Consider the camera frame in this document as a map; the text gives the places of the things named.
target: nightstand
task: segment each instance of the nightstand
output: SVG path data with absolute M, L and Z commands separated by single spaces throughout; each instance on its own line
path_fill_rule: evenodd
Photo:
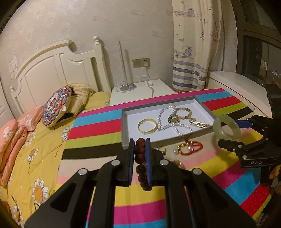
M 169 94 L 175 94 L 175 92 L 168 87 L 160 79 L 151 81 L 154 89 L 153 97 L 159 97 Z M 111 92 L 109 105 L 116 105 L 127 103 L 130 101 L 137 101 L 142 99 L 147 99 L 152 97 L 152 89 L 147 86 L 146 81 L 134 83 L 137 87 L 134 90 L 128 92 L 121 92 L 120 87 L 114 87 Z

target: ship pattern curtain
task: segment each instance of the ship pattern curtain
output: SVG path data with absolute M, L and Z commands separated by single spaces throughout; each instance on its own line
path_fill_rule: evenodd
M 172 0 L 174 14 L 173 89 L 204 89 L 221 35 L 220 0 Z

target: pink pillow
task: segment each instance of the pink pillow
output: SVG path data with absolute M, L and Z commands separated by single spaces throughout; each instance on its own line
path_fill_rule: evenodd
M 3 187 L 7 186 L 17 155 L 21 147 L 23 146 L 24 142 L 26 141 L 26 138 L 27 138 L 26 128 L 20 127 L 7 147 L 7 150 L 10 151 L 10 154 L 7 158 L 7 162 L 4 165 L 4 167 L 1 167 L 3 170 L 0 173 L 0 185 Z
M 16 119 L 10 120 L 0 129 L 0 164 L 2 163 L 3 154 L 17 131 L 18 122 Z
M 44 109 L 44 104 L 38 106 L 37 108 L 31 109 L 27 113 L 22 114 L 19 119 L 19 127 L 25 126 L 27 131 L 34 131 L 36 125 L 42 117 L 42 112 Z
M 3 153 L 3 157 L 2 157 L 2 162 L 0 164 L 0 172 L 3 171 L 5 165 L 6 165 L 6 162 L 8 160 L 8 157 L 10 156 L 11 154 L 11 151 L 13 150 L 14 148 L 14 145 L 16 144 L 17 140 L 19 139 L 19 137 L 22 136 L 23 133 L 26 133 L 26 127 L 25 126 L 21 126 L 21 127 L 18 127 L 16 133 L 14 134 L 14 136 L 12 137 L 11 141 L 9 142 L 5 152 Z

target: pearl necklace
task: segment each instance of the pearl necklace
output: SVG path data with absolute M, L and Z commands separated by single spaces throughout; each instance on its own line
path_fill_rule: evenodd
M 163 108 L 161 111 L 160 111 L 160 113 L 158 114 L 158 130 L 159 131 L 163 131 L 163 130 L 166 130 L 167 128 L 170 128 L 170 127 L 172 127 L 172 128 L 174 128 L 174 130 L 179 134 L 179 135 L 182 135 L 182 133 L 180 133 L 179 131 L 178 131 L 178 129 L 176 128 L 176 126 L 178 126 L 178 127 L 185 127 L 185 128 L 187 128 L 187 129 L 189 129 L 190 130 L 190 132 L 192 132 L 192 129 L 188 126 L 188 125 L 186 125 L 186 124 L 181 124 L 181 123 L 169 123 L 169 124 L 167 124 L 167 125 L 165 125 L 165 126 L 163 126 L 162 127 L 162 124 L 161 124 L 161 115 L 163 114 L 163 112 L 166 110 L 166 109 L 169 109 L 169 108 L 172 108 L 173 109 L 173 112 L 172 112 L 172 115 L 176 112 L 176 106 L 167 106 L 167 107 L 165 107 L 165 108 Z

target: rainbow striped cloth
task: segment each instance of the rainbow striped cloth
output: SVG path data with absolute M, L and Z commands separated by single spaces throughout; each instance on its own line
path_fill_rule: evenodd
M 239 119 L 252 112 L 223 89 L 211 89 L 154 97 L 81 113 L 75 120 L 66 143 L 56 189 L 78 169 L 100 168 L 122 151 L 122 109 L 191 96 L 196 96 L 215 115 L 227 114 L 233 119 Z M 241 129 L 241 132 L 245 144 L 262 137 L 252 129 Z M 271 198 L 269 188 L 260 184 L 260 168 L 241 169 L 235 153 L 214 147 L 211 140 L 213 136 L 213 133 L 209 133 L 198 137 L 196 140 L 202 142 L 204 148 L 196 154 L 180 156 L 179 160 L 188 170 L 201 168 L 256 219 Z M 143 191 L 134 170 L 132 185 L 129 188 L 116 188 L 114 227 L 166 227 L 164 187 L 153 187 L 150 192 Z

